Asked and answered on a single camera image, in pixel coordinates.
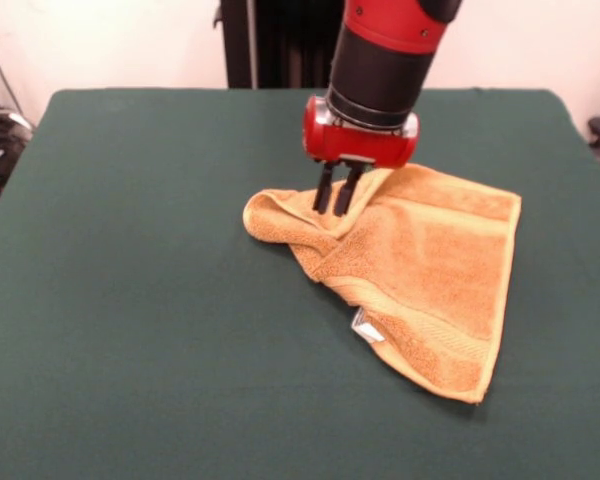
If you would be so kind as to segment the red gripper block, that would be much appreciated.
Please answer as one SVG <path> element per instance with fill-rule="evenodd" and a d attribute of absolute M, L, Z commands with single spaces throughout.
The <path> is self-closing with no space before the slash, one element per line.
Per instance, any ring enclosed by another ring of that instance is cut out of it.
<path fill-rule="evenodd" d="M 349 172 L 333 208 L 335 216 L 346 215 L 364 174 L 363 163 L 375 168 L 402 168 L 416 149 L 419 133 L 420 121 L 415 113 L 410 113 L 398 129 L 369 130 L 337 117 L 323 97 L 312 95 L 303 117 L 303 147 L 309 157 L 324 162 L 312 209 L 320 215 L 327 210 L 334 164 L 362 162 L 347 163 Z"/>

